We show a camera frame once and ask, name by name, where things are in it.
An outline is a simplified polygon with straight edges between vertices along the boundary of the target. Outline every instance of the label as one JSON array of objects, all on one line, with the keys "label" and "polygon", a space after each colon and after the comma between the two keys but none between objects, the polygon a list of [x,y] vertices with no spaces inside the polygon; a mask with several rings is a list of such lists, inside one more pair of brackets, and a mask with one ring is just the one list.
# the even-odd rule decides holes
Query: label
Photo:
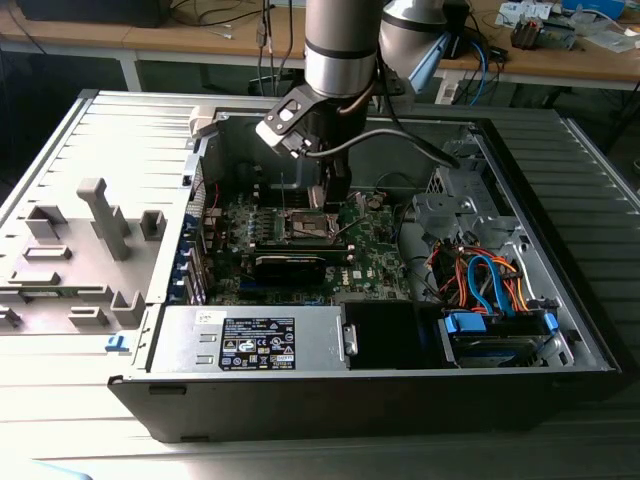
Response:
[{"label": "label", "polygon": [[294,370],[295,338],[293,318],[225,318],[220,368]]},{"label": "label", "polygon": [[220,310],[198,310],[196,312],[196,325],[222,325],[227,312]]}]

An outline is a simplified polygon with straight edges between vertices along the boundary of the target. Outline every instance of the table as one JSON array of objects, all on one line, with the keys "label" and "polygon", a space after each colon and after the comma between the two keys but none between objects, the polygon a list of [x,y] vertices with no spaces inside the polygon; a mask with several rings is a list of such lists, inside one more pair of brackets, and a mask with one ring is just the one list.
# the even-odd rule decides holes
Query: table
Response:
[{"label": "table", "polygon": [[[473,10],[481,31],[491,39],[492,45],[509,51],[509,60],[501,82],[529,83],[538,85],[573,86],[631,90],[640,79],[640,55],[636,51],[615,54],[585,40],[578,41],[575,51],[544,50],[522,51],[510,45],[509,30],[496,29],[493,25],[500,0],[473,0]],[[231,0],[199,0],[199,11],[207,6],[235,5]],[[185,4],[184,14],[191,8]],[[31,22],[24,18],[13,0],[9,6],[0,7],[0,45],[8,51],[40,53],[39,49],[13,21],[14,17],[48,53],[114,58],[120,62],[130,91],[142,91],[143,82],[138,72],[138,62],[144,60],[187,62],[221,65],[257,65],[258,50],[255,44],[256,19],[234,22],[228,40],[207,31],[169,20],[159,29],[144,29],[122,25],[93,25],[67,22]],[[242,4],[233,13],[242,13],[255,8],[253,4]],[[229,12],[212,14],[210,20],[229,18]],[[286,65],[303,68],[304,9],[294,9],[294,46]],[[279,64],[288,43],[287,9],[272,11],[274,56]],[[436,72],[443,78],[437,103],[451,103],[458,83],[470,77],[478,68],[471,54],[456,60],[442,60]]]}]

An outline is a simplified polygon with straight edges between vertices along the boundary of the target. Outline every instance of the power supply label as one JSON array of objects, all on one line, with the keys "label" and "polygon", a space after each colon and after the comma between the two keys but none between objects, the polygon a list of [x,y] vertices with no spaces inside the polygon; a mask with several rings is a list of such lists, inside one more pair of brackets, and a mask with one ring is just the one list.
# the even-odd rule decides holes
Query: power supply label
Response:
[{"label": "power supply label", "polygon": [[222,370],[294,370],[293,318],[225,318],[220,342]]}]

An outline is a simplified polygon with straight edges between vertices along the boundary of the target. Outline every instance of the table leg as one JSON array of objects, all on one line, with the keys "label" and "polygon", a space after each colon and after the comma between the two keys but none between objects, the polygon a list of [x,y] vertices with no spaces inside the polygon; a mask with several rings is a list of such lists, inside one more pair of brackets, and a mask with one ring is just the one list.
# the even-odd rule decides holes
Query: table leg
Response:
[{"label": "table leg", "polygon": [[127,90],[130,92],[144,91],[140,65],[135,52],[123,51],[122,55],[119,55],[118,61],[120,62],[120,68],[122,68],[124,81],[127,84]]},{"label": "table leg", "polygon": [[464,80],[466,74],[466,70],[445,70],[435,103],[438,105],[451,105],[458,90],[458,84]]}]

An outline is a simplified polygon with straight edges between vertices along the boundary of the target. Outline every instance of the motherboard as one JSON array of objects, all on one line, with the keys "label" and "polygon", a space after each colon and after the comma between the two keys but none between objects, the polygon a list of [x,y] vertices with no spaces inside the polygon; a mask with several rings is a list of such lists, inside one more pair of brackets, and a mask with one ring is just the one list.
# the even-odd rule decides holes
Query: motherboard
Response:
[{"label": "motherboard", "polygon": [[338,213],[258,206],[242,195],[212,213],[212,305],[404,300],[409,284],[393,209],[354,194]]}]

